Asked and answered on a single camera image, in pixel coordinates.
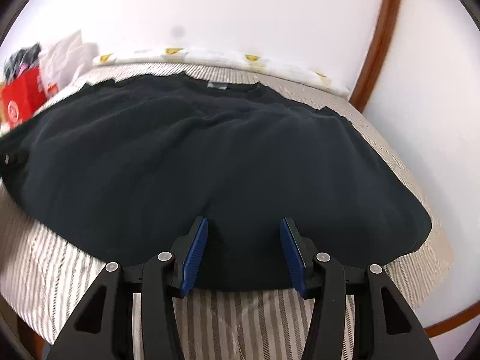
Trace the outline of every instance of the red box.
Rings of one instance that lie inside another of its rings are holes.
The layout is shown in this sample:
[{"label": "red box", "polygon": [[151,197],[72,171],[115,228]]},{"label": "red box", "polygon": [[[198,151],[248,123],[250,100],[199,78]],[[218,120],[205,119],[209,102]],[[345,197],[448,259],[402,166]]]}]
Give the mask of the red box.
[{"label": "red box", "polygon": [[10,128],[31,118],[46,100],[38,67],[28,69],[5,86],[2,101]]}]

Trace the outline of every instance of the mattress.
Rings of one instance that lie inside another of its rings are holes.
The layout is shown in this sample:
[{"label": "mattress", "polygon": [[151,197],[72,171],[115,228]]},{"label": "mattress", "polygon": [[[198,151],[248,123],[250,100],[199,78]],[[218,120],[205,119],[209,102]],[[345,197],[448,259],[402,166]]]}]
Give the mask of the mattress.
[{"label": "mattress", "polygon": [[[185,71],[194,78],[228,83],[260,81],[286,98],[313,108],[327,106],[351,121],[399,180],[422,203],[432,220],[419,250],[387,264],[385,270],[412,309],[421,305],[446,276],[453,252],[420,187],[386,141],[344,99],[272,76],[189,64],[123,64],[98,67],[78,78],[38,110],[78,91],[85,83],[134,75]],[[105,262],[87,255],[28,218],[0,182],[0,292],[35,332],[53,343],[83,293]],[[133,344],[142,359],[140,299],[134,295]],[[178,332],[186,359],[300,359],[313,310],[293,289],[227,293],[194,289],[174,299]],[[353,350],[354,297],[346,297],[343,358]]]}]

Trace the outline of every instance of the clutter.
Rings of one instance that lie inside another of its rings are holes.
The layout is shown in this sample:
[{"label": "clutter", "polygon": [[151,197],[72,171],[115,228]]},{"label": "clutter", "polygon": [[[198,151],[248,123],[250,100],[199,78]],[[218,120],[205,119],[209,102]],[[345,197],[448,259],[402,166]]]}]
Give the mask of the clutter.
[{"label": "clutter", "polygon": [[46,100],[38,66],[28,69],[5,86],[2,105],[10,128],[32,117]]},{"label": "clutter", "polygon": [[39,55],[39,63],[47,98],[52,97],[81,74],[90,70],[96,55],[96,45],[83,43],[80,30],[50,47],[43,47]]},{"label": "clutter", "polygon": [[38,54],[40,50],[40,44],[36,43],[32,47],[20,49],[13,53],[10,58],[5,61],[5,66],[3,67],[6,83],[10,84],[27,69],[38,66]]}]

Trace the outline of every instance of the striped bedsheet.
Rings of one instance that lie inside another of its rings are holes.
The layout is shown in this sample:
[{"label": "striped bedsheet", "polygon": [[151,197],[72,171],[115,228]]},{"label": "striped bedsheet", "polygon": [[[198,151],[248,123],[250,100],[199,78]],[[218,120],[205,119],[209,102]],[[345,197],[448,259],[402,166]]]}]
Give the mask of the striped bedsheet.
[{"label": "striped bedsheet", "polygon": [[[186,71],[192,77],[229,83],[261,83],[286,98],[314,108],[328,106],[351,121],[363,138],[390,166],[399,180],[424,205],[432,230],[422,247],[385,267],[415,309],[446,276],[453,262],[450,243],[440,223],[405,165],[368,121],[344,99],[301,84],[229,68],[188,64],[124,64],[98,67],[48,101],[40,110],[78,91],[85,83],[139,74],[168,75]],[[53,343],[83,293],[105,262],[69,244],[46,226],[28,218],[0,182],[0,292],[18,315],[45,340]],[[143,359],[140,294],[134,295],[133,344]],[[292,289],[226,293],[194,289],[174,300],[178,332],[187,360],[299,360],[313,301]],[[354,297],[346,297],[343,358],[353,349]]]}]

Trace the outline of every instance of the yellow emoji print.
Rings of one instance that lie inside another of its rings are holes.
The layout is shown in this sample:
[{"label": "yellow emoji print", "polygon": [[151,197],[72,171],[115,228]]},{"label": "yellow emoji print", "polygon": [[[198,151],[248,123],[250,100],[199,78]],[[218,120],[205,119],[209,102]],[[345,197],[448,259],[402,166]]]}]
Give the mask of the yellow emoji print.
[{"label": "yellow emoji print", "polygon": [[109,60],[110,56],[112,56],[113,53],[111,52],[110,54],[105,54],[100,56],[100,62],[105,63]]},{"label": "yellow emoji print", "polygon": [[250,55],[250,54],[245,54],[245,58],[247,58],[250,62],[256,62],[260,59],[258,55]]},{"label": "yellow emoji print", "polygon": [[165,49],[165,54],[167,54],[168,56],[172,56],[174,54],[177,54],[181,50],[183,50],[183,48],[168,48]]}]

